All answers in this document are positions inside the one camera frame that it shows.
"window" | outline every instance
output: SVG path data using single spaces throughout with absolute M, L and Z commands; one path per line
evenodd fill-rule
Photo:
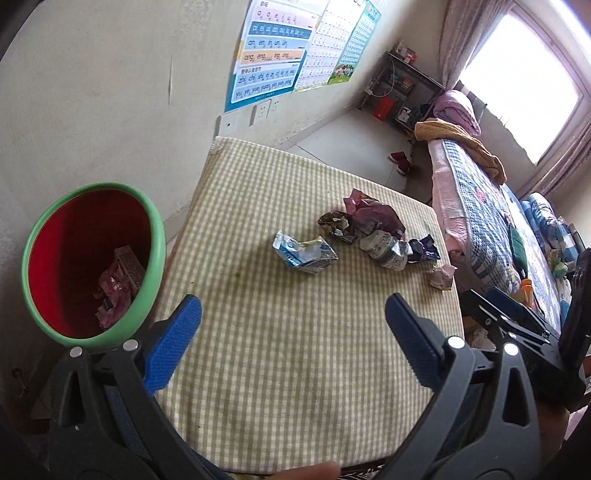
M 488 104 L 534 164 L 582 95 L 548 43 L 512 12 L 501 19 L 460 78 Z

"wall switch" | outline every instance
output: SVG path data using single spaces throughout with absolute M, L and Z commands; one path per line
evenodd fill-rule
M 216 136 L 229 137 L 238 128 L 238 115 L 240 109 L 233 110 L 232 112 L 224 113 L 217 118 Z

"wall poster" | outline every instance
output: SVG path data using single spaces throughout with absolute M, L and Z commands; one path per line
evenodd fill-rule
M 328 2 L 252 1 L 228 85 L 226 112 L 294 89 Z
M 381 14 L 378 9 L 375 8 L 372 2 L 367 0 L 363 14 L 359 22 L 357 22 L 349 41 L 345 45 L 343 54 L 330 77 L 329 85 L 349 81 L 365 47 L 369 43 L 369 39 L 374 33 L 375 27 L 378 25 L 380 17 Z
M 312 38 L 296 90 L 326 85 L 353 29 L 365 10 L 366 0 L 330 0 Z

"table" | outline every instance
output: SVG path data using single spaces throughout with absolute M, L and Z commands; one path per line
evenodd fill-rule
M 400 445 L 431 392 L 386 325 L 391 293 L 445 335 L 463 335 L 455 290 L 430 287 L 423 264 L 393 272 L 334 239 L 339 260 L 317 275 L 275 254 L 277 230 L 317 237 L 317 218 L 343 209 L 354 187 L 394 207 L 409 238 L 431 233 L 449 262 L 426 205 L 272 148 L 221 137 L 212 145 L 155 305 L 164 319 L 192 293 L 202 323 L 156 396 L 189 445 L 222 469 L 358 465 Z

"electrical outlet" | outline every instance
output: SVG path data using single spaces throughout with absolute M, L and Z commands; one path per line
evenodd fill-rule
M 279 110 L 279 102 L 279 97 L 274 97 L 271 99 L 271 106 L 269 107 L 269 113 L 267 114 L 267 117 L 270 117 L 271 115 L 275 114 L 277 110 Z
M 238 128 L 238 115 L 240 109 L 233 110 L 232 112 L 224 113 L 218 117 L 216 135 L 220 137 L 229 137 Z
M 251 125 L 262 122 L 269 113 L 269 107 L 271 106 L 271 100 L 265 100 L 262 103 L 258 103 L 252 109 Z

